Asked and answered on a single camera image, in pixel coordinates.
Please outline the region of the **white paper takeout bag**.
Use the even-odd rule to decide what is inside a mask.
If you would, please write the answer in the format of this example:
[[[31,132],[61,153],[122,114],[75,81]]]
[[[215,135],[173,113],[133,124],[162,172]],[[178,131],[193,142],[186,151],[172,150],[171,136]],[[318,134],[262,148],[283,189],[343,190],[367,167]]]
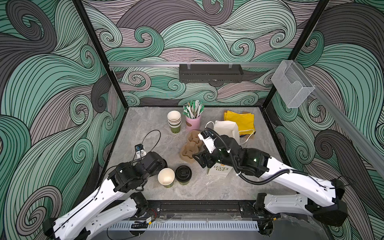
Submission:
[[[215,121],[208,122],[206,127],[212,128],[219,135],[226,135],[229,138],[235,139],[236,143],[239,145],[245,144],[251,135],[255,133],[255,130],[239,130],[237,123],[232,121]],[[240,135],[244,134],[248,136],[248,138],[244,142],[240,142]],[[217,176],[217,177],[226,177],[233,169],[231,158],[229,154],[223,156],[219,153],[219,159],[214,160],[215,164],[208,169],[208,175]]]

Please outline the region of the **green paper coffee cup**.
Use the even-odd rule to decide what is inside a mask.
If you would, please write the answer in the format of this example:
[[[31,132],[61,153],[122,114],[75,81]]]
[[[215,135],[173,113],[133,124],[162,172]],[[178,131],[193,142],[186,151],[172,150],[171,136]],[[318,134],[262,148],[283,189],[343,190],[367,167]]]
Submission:
[[[179,181],[178,180],[178,183],[182,186],[185,186],[185,185],[188,185],[190,181]]]

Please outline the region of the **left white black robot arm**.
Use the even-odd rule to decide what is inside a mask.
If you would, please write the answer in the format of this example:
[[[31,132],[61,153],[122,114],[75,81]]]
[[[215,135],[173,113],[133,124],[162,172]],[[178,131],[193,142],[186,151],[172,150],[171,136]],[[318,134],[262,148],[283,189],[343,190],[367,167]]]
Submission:
[[[142,217],[149,203],[136,189],[167,166],[158,153],[137,150],[134,160],[118,164],[100,187],[71,211],[44,221],[44,235],[52,240],[90,240],[121,220]]]

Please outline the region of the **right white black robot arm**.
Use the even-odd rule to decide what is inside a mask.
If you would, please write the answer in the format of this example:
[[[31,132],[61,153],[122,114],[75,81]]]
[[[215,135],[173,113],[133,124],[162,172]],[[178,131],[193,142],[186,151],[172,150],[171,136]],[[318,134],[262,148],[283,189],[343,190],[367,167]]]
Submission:
[[[294,195],[258,194],[255,209],[266,214],[302,214],[318,222],[340,227],[348,217],[348,206],[342,200],[346,184],[340,179],[323,180],[296,170],[270,154],[255,148],[243,148],[234,138],[219,135],[205,128],[198,133],[203,151],[194,154],[202,168],[215,164],[232,167],[236,175],[248,184],[262,186],[271,182],[283,185]]]

